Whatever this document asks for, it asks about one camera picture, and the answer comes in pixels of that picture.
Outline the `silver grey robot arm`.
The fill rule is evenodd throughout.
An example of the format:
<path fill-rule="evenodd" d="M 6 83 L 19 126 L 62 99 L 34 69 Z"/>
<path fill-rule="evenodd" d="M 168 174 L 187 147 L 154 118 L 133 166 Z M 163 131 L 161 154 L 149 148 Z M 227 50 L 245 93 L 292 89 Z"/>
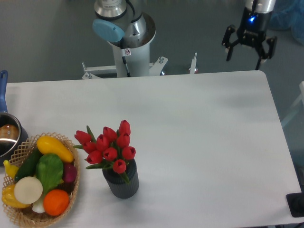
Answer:
<path fill-rule="evenodd" d="M 254 48 L 258 54 L 256 69 L 274 55 L 277 37 L 268 37 L 266 31 L 274 0 L 247 0 L 239 27 L 230 25 L 223 36 L 222 45 L 227 51 L 227 61 L 232 57 L 234 46 L 241 44 Z M 94 4 L 97 18 L 93 30 L 102 39 L 118 44 L 123 49 L 133 38 L 140 39 L 148 30 L 144 23 L 140 0 L 97 0 Z"/>

